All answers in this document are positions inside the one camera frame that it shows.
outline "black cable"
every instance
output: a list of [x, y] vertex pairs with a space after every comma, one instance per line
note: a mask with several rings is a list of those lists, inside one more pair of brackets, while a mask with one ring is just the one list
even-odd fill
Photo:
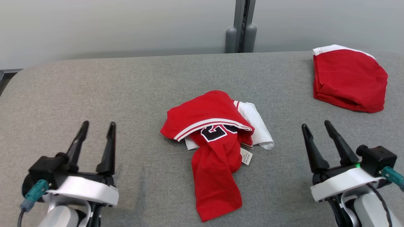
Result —
[[91, 207], [91, 212], [93, 213], [93, 216], [90, 217], [90, 219], [88, 220], [87, 226], [88, 227], [92, 227], [93, 226], [93, 220], [94, 220], [94, 210], [96, 207], [96, 202], [91, 202], [90, 203], [90, 207]]
[[99, 227], [101, 208], [102, 208], [102, 206], [100, 204], [95, 206], [95, 209], [94, 209], [94, 212], [93, 212], [93, 225], [90, 226], [90, 227]]
[[373, 187], [371, 184], [366, 184], [366, 185], [377, 195], [377, 197], [381, 201], [381, 204], [383, 205], [383, 208], [386, 211], [387, 221], [389, 222], [389, 227], [393, 227], [393, 224], [391, 223], [390, 211], [387, 208], [386, 202], [381, 197], [380, 193], [375, 189], [375, 187]]
[[21, 227], [21, 222], [25, 213], [25, 208], [21, 209], [20, 216], [18, 217], [17, 227]]

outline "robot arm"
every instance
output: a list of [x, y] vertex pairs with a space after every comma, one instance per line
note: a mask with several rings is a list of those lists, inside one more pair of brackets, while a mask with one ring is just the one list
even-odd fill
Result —
[[332, 124], [329, 121], [324, 124], [338, 149], [340, 166], [330, 168], [314, 144], [309, 128], [302, 125], [315, 201], [330, 204], [339, 227], [402, 227], [376, 189], [391, 182], [404, 185], [402, 176], [392, 169], [397, 156], [382, 146], [369, 149], [361, 145], [356, 150], [362, 156], [359, 162]]
[[[109, 126], [107, 144], [96, 173], [79, 172], [77, 166], [88, 126], [88, 121], [82, 124], [67, 153], [58, 153], [53, 158], [42, 156], [29, 169], [22, 186], [26, 200], [21, 204], [18, 226], [24, 212], [29, 212], [36, 201], [49, 204], [48, 214], [39, 227], [99, 227], [101, 208], [117, 205], [119, 193], [112, 177], [116, 125], [111, 122]], [[70, 205], [84, 206], [86, 212]]]

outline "gray table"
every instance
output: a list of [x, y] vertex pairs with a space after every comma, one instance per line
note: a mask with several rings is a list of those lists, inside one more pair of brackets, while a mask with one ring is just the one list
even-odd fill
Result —
[[[383, 145], [398, 154], [404, 173], [404, 57], [370, 51], [389, 74], [385, 110], [356, 113], [313, 98], [311, 52], [89, 59], [48, 63], [18, 73], [0, 97], [1, 226], [15, 226], [21, 184], [42, 155], [65, 152], [81, 123], [90, 121], [81, 171], [101, 159], [110, 121], [117, 123], [117, 208], [102, 211], [104, 226], [334, 226], [327, 203], [315, 203], [301, 124], [331, 166], [339, 163], [323, 121], [353, 149]], [[159, 130], [170, 108], [210, 90], [256, 105], [275, 147], [257, 146], [249, 166], [234, 174], [239, 210], [201, 223], [195, 210], [192, 151]], [[404, 222], [404, 194], [380, 190]], [[23, 219], [36, 226], [37, 204]]]

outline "white wall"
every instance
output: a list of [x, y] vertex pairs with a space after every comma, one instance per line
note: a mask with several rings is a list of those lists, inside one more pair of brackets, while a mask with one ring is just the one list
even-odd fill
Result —
[[234, 0], [3, 0], [0, 69], [64, 59], [223, 53]]
[[404, 53], [402, 0], [256, 0], [254, 52], [331, 44]]

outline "red fabric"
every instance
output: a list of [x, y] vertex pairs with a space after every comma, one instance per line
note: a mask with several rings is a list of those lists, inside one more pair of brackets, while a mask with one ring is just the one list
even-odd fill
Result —
[[200, 146], [192, 157], [196, 210], [202, 222], [237, 210], [242, 205], [240, 191], [232, 173], [241, 165], [238, 133], [227, 132], [227, 136], [207, 141], [200, 131], [191, 134]]
[[[180, 141], [192, 132], [214, 124], [228, 124], [244, 130], [254, 130], [238, 112], [227, 93], [213, 90], [170, 109], [160, 132], [169, 139]], [[253, 144], [252, 140], [243, 142]]]
[[313, 60], [314, 98], [353, 111], [383, 110], [388, 76], [374, 58], [333, 50], [314, 55]]
[[252, 145], [253, 132], [222, 91], [208, 92], [167, 112], [161, 133], [177, 140], [190, 134], [200, 146], [191, 165], [196, 210], [202, 222], [241, 207], [241, 194], [232, 173], [241, 165], [241, 142]]

